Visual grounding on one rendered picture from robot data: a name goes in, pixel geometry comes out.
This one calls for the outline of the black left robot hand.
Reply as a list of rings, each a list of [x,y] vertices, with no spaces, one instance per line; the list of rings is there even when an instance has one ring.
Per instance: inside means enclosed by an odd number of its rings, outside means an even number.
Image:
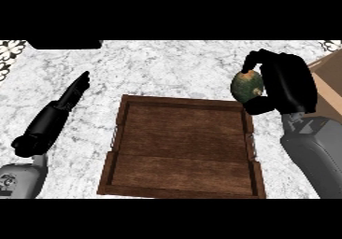
[[[79,101],[82,93],[90,88],[90,72],[85,71],[76,78],[60,98],[50,101],[38,112],[25,133],[14,138],[10,146],[14,155],[29,158],[42,155],[53,146],[62,132],[69,113]]]

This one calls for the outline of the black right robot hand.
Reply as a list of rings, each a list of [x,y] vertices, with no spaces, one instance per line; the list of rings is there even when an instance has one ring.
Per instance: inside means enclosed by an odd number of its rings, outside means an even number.
[[[314,113],[317,89],[304,59],[259,49],[246,55],[242,72],[252,70],[258,63],[267,96],[256,96],[243,103],[246,113],[259,115],[273,110],[280,114]]]

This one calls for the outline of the green orange squash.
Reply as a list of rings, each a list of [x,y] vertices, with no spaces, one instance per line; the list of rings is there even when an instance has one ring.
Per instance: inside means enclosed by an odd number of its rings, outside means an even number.
[[[264,81],[261,74],[249,70],[245,74],[239,72],[230,83],[230,92],[233,98],[245,103],[264,92]]]

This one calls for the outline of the brown cardboard box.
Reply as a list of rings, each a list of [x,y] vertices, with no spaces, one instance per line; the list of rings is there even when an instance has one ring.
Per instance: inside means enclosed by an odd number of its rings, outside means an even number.
[[[342,124],[342,49],[308,64],[317,88],[312,116],[332,118]]]

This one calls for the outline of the brown wooden tray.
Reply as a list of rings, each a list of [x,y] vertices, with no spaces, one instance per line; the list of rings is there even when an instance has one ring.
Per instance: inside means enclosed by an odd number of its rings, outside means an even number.
[[[97,193],[264,199],[252,133],[237,102],[122,95]]]

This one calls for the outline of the black appliance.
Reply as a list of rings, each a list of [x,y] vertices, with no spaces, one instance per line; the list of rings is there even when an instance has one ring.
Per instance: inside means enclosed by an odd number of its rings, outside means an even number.
[[[99,49],[101,40],[29,40],[35,49]]]

